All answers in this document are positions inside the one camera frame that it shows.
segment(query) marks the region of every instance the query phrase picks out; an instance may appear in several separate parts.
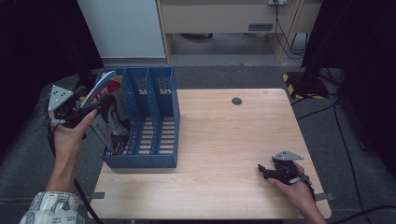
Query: light wood surface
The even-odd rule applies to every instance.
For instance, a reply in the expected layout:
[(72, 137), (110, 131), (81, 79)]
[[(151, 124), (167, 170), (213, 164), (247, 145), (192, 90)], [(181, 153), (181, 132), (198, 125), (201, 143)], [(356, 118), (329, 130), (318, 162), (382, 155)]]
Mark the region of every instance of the light wood surface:
[[(287, 149), (323, 192), (283, 90), (179, 90), (180, 134), (175, 169), (110, 169), (105, 163), (92, 207), (101, 218), (300, 218), (287, 198), (262, 178), (261, 164)], [(232, 99), (242, 99), (234, 105)], [(325, 217), (327, 201), (318, 202)]]

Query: human hand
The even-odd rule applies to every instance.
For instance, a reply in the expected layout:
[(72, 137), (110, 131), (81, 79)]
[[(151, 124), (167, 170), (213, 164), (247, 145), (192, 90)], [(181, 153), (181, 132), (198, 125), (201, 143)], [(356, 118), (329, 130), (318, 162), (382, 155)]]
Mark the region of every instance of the human hand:
[(95, 119), (96, 113), (97, 111), (93, 110), (73, 129), (62, 125), (51, 125), (56, 159), (47, 191), (72, 191), (81, 157), (82, 137)]
[[(294, 164), (297, 170), (303, 174), (304, 168), (297, 162), (294, 162)], [(268, 181), (289, 198), (291, 203), (300, 210), (307, 223), (326, 223), (323, 215), (318, 210), (316, 202), (312, 198), (309, 187), (303, 181), (297, 181), (292, 185), (285, 185), (273, 178), (269, 178)]]

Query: yellow and black hazard tape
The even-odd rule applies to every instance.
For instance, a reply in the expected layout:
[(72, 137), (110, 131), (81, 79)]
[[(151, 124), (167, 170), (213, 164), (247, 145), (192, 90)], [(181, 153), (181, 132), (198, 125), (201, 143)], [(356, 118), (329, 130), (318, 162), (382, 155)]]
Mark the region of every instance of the yellow and black hazard tape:
[(294, 99), (294, 98), (295, 99), (325, 99), (325, 98), (328, 98), (327, 95), (296, 93), (293, 86), (291, 85), (288, 74), (283, 74), (283, 80), (285, 81), (286, 86), (288, 87), (289, 95), (292, 99)]

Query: power strip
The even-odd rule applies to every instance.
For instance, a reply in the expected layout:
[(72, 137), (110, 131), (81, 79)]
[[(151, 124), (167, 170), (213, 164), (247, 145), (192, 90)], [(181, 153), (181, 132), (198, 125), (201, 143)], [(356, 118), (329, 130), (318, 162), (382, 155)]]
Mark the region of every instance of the power strip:
[(274, 6), (274, 5), (285, 6), (288, 4), (290, 4), (290, 0), (268, 0), (269, 6)]

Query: person's right hand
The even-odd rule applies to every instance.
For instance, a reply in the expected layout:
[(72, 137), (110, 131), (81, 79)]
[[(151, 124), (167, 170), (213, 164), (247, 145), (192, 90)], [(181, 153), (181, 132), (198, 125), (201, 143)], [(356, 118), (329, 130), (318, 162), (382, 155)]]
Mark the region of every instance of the person's right hand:
[[(304, 168), (297, 162), (294, 162), (298, 171), (304, 173)], [(269, 178), (268, 181), (280, 189), (297, 207), (305, 217), (307, 223), (326, 223), (323, 215), (318, 210), (317, 204), (312, 198), (309, 187), (303, 181), (297, 181), (292, 185), (285, 185), (282, 182)]]

